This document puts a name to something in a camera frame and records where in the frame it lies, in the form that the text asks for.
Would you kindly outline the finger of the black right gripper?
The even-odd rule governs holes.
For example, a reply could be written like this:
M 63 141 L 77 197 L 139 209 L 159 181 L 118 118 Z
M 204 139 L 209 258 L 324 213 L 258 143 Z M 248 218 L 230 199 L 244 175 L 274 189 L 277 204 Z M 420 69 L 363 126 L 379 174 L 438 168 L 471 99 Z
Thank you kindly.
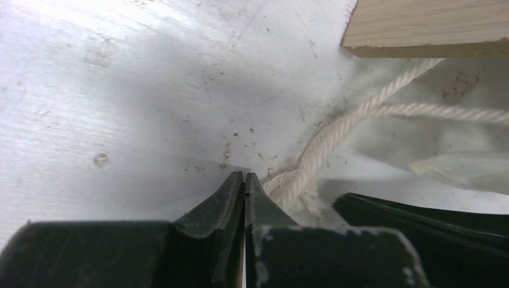
M 423 208 L 355 193 L 333 208 L 352 226 L 401 231 L 433 287 L 508 287 L 508 216 Z

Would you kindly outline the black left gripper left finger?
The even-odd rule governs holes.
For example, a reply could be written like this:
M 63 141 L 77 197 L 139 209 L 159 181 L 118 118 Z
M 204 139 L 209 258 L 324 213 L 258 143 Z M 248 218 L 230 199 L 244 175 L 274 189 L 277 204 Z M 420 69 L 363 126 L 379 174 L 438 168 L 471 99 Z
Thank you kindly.
M 241 287 L 244 182 L 169 221 L 51 221 L 1 252 L 2 287 Z

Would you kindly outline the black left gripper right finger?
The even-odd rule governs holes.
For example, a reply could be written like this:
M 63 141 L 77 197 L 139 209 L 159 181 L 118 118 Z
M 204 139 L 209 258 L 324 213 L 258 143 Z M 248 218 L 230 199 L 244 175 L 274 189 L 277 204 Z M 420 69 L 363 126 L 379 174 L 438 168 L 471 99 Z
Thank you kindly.
M 304 227 L 245 180 L 247 287 L 429 287 L 420 257 L 388 227 Z

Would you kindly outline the orange patterned bed cushion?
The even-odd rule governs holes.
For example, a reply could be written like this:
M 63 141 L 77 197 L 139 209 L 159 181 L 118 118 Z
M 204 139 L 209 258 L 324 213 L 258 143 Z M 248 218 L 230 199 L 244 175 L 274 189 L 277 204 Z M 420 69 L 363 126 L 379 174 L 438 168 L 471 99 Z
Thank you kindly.
M 409 164 L 417 175 L 464 190 L 508 194 L 508 154 L 459 151 Z

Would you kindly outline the wooden pet bed frame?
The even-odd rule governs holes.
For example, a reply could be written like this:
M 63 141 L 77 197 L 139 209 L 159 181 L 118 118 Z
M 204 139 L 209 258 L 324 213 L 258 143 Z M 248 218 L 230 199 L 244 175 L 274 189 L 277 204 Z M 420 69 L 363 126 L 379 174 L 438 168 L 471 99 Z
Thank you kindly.
M 358 1 L 341 46 L 362 58 L 506 58 L 508 1 Z

